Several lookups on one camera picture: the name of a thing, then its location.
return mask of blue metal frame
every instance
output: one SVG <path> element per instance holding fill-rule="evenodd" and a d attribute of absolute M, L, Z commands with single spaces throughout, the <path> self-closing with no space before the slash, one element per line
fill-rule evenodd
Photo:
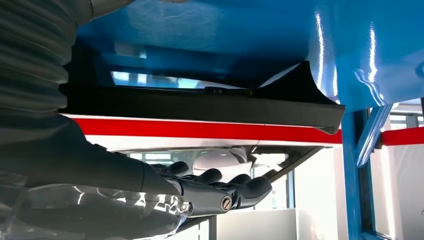
<path fill-rule="evenodd" d="M 388 104 L 374 108 L 371 111 L 371 115 L 366 121 L 365 127 L 356 146 L 356 152 L 358 153 L 356 165 L 359 168 L 363 167 L 370 158 L 370 155 L 374 150 L 374 146 L 380 136 L 381 128 L 384 126 L 392 106 L 393 104 Z"/>
<path fill-rule="evenodd" d="M 370 155 L 392 105 L 347 112 L 342 120 L 347 232 L 349 240 L 390 239 L 376 232 Z"/>

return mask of gray flexible hose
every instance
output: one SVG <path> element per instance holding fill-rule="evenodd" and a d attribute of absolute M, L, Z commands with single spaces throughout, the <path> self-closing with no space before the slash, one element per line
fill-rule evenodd
<path fill-rule="evenodd" d="M 68 81 L 62 65 L 72 59 L 78 26 L 99 10 L 104 15 L 128 3 L 0 1 L 0 170 L 27 176 L 27 187 L 61 183 L 179 194 L 146 163 L 89 143 L 58 113 L 67 104 L 59 92 Z"/>

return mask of robotic arm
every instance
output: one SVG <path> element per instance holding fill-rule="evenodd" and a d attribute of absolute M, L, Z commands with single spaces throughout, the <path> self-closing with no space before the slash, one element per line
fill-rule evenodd
<path fill-rule="evenodd" d="M 134 220 L 140 220 L 139 215 L 134 215 L 134 208 L 140 206 L 136 205 L 137 201 L 129 206 L 131 197 L 104 197 L 101 191 L 91 194 L 90 189 L 112 189 L 117 193 L 128 193 L 129 196 L 140 193 L 157 197 L 174 196 L 188 203 L 182 204 L 184 209 L 180 209 L 186 212 L 186 217 L 217 215 L 248 208 L 259 203 L 271 191 L 271 184 L 264 177 L 250 179 L 246 175 L 239 175 L 223 183 L 218 182 L 221 173 L 216 169 L 199 176 L 182 176 L 186 168 L 183 163 L 170 167 L 150 166 L 125 155 L 108 152 L 101 146 L 89 143 L 74 121 L 58 114 L 58 109 L 66 106 L 66 97 L 58 90 L 59 85 L 68 79 L 62 65 L 72 58 L 71 46 L 77 37 L 77 27 L 131 2 L 0 1 L 0 169 L 27 179 L 25 189 L 28 192 L 21 199 L 20 211 L 14 214 L 17 221 L 30 225 L 24 227 L 28 234 L 37 226 L 43 229 L 55 226 L 53 229 L 80 233 L 80 227 L 87 229 L 87 223 L 94 224 L 90 231 L 106 231 L 108 228 L 123 231 L 128 230 L 127 225 L 135 224 L 131 228 L 134 230 L 131 239 L 136 239 L 160 233 L 158 229 L 162 228 L 157 224 L 166 226 L 166 223 L 151 218 Z M 40 193 L 44 192 L 42 189 L 48 188 L 51 193 L 65 186 L 72 190 L 60 191 L 64 195 L 59 195 L 61 198 L 68 196 L 72 201 L 60 206 L 56 204 L 55 207 L 37 207 L 35 203 L 39 202 Z M 89 190 L 84 191 L 77 186 L 85 186 Z M 8 220 L 2 218 L 2 211 L 16 206 L 1 204 L 0 220 Z M 59 219 L 74 221 L 64 225 Z M 1 224 L 1 230 L 8 229 L 5 226 L 7 221 L 0 221 Z M 172 226 L 177 228 L 179 224 L 173 222 Z M 169 233 L 171 228 L 162 230 Z M 85 238 L 72 236 L 72 240 Z M 107 237 L 111 236 L 95 235 L 90 239 Z M 42 238 L 58 239 L 54 234 L 49 237 L 43 235 Z"/>

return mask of window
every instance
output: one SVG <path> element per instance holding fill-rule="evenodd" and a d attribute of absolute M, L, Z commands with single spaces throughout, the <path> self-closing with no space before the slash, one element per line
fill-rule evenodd
<path fill-rule="evenodd" d="M 418 126 L 424 127 L 424 118 L 423 116 L 418 116 Z"/>
<path fill-rule="evenodd" d="M 392 130 L 406 129 L 407 116 L 405 115 L 390 115 L 390 127 Z"/>

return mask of black robotic glove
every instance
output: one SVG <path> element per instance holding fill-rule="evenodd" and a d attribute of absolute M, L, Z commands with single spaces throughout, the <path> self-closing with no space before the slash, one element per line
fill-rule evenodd
<path fill-rule="evenodd" d="M 183 162 L 168 167 L 157 168 L 160 177 L 178 189 L 184 201 L 189 202 L 189 217 L 224 214 L 229 210 L 250 208 L 262 201 L 272 190 L 266 177 L 251 179 L 246 174 L 233 178 L 228 183 L 219 182 L 222 174 L 211 168 L 201 175 L 176 176 L 172 169 L 183 169 Z"/>

